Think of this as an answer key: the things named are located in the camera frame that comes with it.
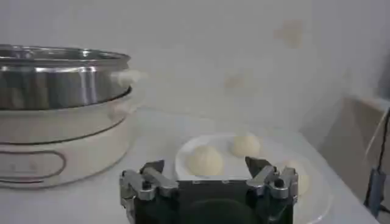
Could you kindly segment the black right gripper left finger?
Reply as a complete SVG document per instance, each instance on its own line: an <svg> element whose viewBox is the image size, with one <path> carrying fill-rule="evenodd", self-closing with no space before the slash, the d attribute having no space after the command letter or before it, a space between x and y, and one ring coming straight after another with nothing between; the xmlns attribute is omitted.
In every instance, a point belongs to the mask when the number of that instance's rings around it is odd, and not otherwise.
<svg viewBox="0 0 390 224"><path fill-rule="evenodd" d="M120 197L124 200L139 198L151 201L156 195L171 197L179 184L166 178L162 172L165 166L163 159L147 162L139 171L124 170L119 176Z"/></svg>

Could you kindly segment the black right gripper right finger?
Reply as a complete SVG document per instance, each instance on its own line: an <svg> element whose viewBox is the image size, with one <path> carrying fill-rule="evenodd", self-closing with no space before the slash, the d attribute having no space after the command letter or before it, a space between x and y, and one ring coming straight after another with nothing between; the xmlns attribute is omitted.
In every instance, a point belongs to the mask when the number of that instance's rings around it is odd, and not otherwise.
<svg viewBox="0 0 390 224"><path fill-rule="evenodd" d="M246 166L252 176L246 184L255 191L258 196L268 192L272 198L284 200L292 198L297 200L299 193L298 173L295 168L285 167L278 170L265 159L246 156Z"/></svg>

